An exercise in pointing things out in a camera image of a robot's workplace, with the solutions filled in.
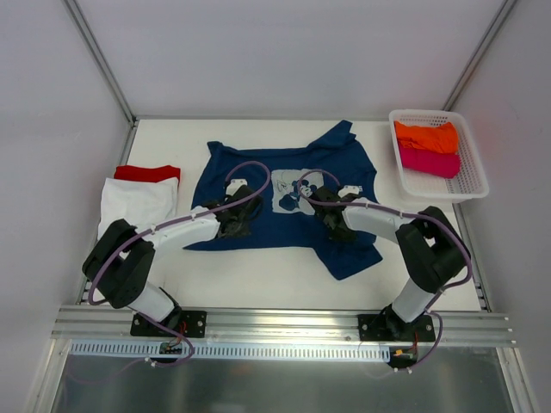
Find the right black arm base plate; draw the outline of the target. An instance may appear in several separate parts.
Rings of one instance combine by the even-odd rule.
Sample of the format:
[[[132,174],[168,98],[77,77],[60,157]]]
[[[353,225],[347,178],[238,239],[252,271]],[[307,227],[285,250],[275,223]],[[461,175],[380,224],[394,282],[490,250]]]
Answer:
[[[436,340],[432,318],[422,315],[409,324],[398,317],[387,320],[386,314],[360,314],[357,316],[358,334],[362,342],[421,342]]]

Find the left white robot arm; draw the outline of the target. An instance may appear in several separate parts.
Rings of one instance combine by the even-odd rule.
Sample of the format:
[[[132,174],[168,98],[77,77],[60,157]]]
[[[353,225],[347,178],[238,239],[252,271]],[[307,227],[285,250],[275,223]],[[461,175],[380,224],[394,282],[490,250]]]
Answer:
[[[189,215],[139,231],[117,219],[97,241],[82,266],[113,308],[127,307],[139,316],[139,326],[169,336],[185,331],[182,307],[163,288],[149,281],[155,260],[175,250],[216,239],[246,237],[249,223],[262,211],[263,198],[243,184],[229,187],[224,200],[194,207]]]

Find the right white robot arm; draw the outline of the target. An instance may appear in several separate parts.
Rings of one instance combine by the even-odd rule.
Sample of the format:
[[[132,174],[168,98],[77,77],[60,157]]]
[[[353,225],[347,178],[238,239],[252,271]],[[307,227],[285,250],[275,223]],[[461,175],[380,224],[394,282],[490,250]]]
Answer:
[[[390,305],[360,327],[362,339],[412,341],[423,328],[426,310],[453,278],[470,269],[467,247],[435,206],[420,213],[400,212],[360,197],[355,187],[343,187],[337,194],[322,187],[306,200],[334,239],[350,242],[366,232],[399,247],[409,279]]]

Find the navy blue t shirt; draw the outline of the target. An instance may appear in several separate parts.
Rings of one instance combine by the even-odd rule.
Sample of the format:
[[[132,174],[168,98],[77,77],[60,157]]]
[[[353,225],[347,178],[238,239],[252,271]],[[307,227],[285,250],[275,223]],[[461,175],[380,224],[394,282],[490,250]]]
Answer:
[[[342,120],[302,148],[238,150],[219,141],[208,142],[210,158],[195,187],[193,206],[218,200],[228,175],[244,178],[254,189],[265,181],[270,184],[262,193],[263,210],[252,220],[250,235],[196,243],[190,249],[309,248],[337,280],[381,262],[374,235],[360,232],[353,242],[333,241],[306,201],[315,190],[331,187],[324,171],[342,184],[359,187],[369,200],[376,199],[377,170],[351,129],[351,122]]]

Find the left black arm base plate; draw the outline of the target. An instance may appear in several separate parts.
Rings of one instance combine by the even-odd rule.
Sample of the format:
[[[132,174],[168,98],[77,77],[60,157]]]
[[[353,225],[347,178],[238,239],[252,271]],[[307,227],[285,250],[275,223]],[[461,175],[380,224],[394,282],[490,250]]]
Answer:
[[[207,326],[207,313],[205,311],[189,311],[177,307],[169,316],[158,322],[162,328],[152,323],[141,314],[133,316],[130,328],[131,336],[138,337],[169,337],[174,332],[187,338],[203,338]]]

